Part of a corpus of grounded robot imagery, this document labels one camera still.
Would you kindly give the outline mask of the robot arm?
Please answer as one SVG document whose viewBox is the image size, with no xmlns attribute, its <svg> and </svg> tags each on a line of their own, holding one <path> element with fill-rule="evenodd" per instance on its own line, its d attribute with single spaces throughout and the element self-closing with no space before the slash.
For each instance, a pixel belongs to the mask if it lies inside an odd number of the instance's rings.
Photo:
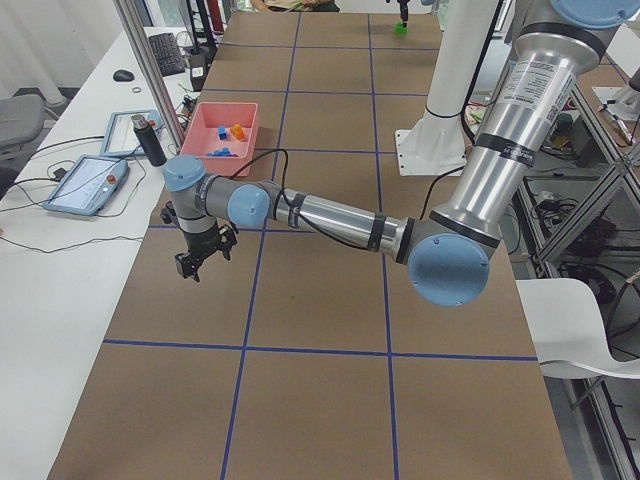
<svg viewBox="0 0 640 480">
<path fill-rule="evenodd" d="M 529 173 L 577 79 L 595 69 L 635 1 L 521 1 L 503 78 L 478 132 L 466 140 L 464 108 L 486 53 L 494 1 L 457 1 L 437 51 L 384 50 L 372 44 L 371 89 L 361 102 L 339 90 L 293 95 L 298 114 L 285 126 L 293 143 L 340 134 L 373 146 L 391 109 L 391 79 L 403 64 L 433 71 L 422 118 L 395 139 L 398 179 L 381 196 L 382 210 L 361 208 L 250 181 L 245 166 L 207 164 L 192 141 L 163 168 L 169 201 L 160 217 L 180 229 L 187 249 L 178 273 L 196 278 L 204 261 L 234 246 L 238 227 L 266 221 L 313 231 L 358 251 L 389 256 L 407 269 L 425 300 L 458 307 L 492 282 L 491 259 L 502 239 L 499 221 Z"/>
</svg>

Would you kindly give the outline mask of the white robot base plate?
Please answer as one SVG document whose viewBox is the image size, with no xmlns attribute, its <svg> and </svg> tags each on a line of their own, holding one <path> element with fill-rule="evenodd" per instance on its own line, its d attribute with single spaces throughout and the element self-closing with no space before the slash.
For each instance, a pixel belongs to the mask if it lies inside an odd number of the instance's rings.
<svg viewBox="0 0 640 480">
<path fill-rule="evenodd" d="M 401 175 L 436 176 L 465 164 L 462 115 L 500 10 L 497 0 L 449 3 L 424 114 L 411 129 L 395 132 Z"/>
</svg>

